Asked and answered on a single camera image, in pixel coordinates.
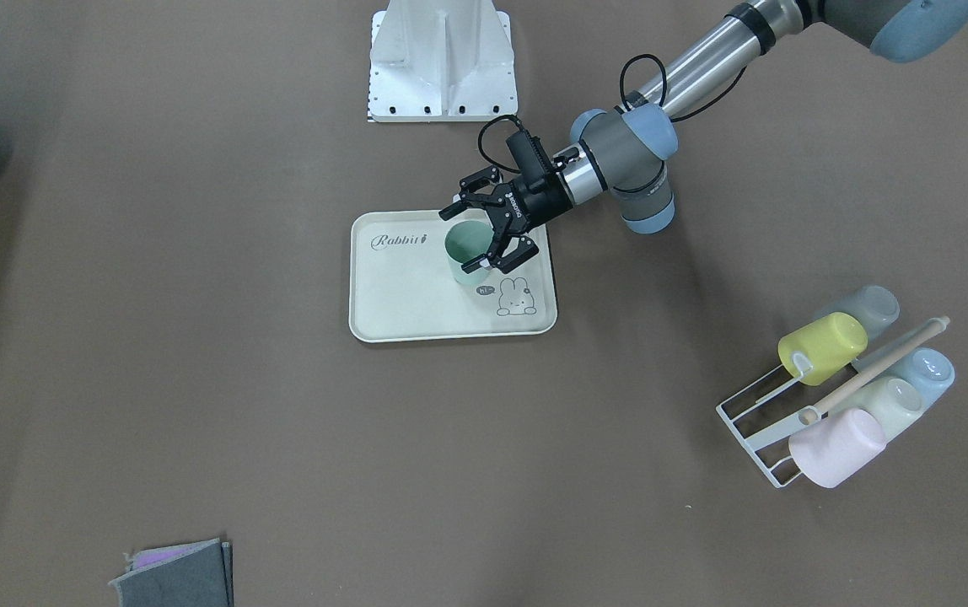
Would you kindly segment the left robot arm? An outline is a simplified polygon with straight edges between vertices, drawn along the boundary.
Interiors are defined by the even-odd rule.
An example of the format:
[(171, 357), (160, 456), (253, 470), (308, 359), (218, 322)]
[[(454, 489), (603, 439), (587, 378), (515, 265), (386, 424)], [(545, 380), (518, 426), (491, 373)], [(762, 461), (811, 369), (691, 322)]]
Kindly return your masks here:
[(738, 3), (659, 74), (621, 92), (614, 109), (592, 109), (570, 127), (569, 145), (549, 154), (525, 126), (507, 138), (514, 177), (491, 163), (462, 178), (460, 192), (440, 212), (446, 222), (477, 208), (487, 213), (487, 249), (462, 261), (457, 276), (495, 269), (508, 274), (538, 253), (530, 231), (610, 192), (627, 227), (653, 234), (675, 215), (668, 160), (676, 154), (675, 124), (727, 95), (746, 66), (786, 35), (823, 23), (896, 64), (923, 58), (968, 22), (968, 1), (749, 1)]

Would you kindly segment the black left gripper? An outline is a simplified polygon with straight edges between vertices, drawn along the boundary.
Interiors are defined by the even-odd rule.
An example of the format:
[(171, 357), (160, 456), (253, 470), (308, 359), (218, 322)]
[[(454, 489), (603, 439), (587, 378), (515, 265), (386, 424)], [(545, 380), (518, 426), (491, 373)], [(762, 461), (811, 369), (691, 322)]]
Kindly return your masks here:
[(503, 183), (499, 168), (486, 168), (462, 178), (460, 192), (438, 212), (438, 217), (449, 222), (469, 208), (487, 212), (494, 238), (487, 253), (464, 264), (462, 269), (472, 272), (472, 267), (480, 262), (488, 270), (509, 274), (539, 253), (537, 242), (526, 234), (572, 210), (573, 201), (557, 178), (533, 185), (526, 185), (523, 178)]

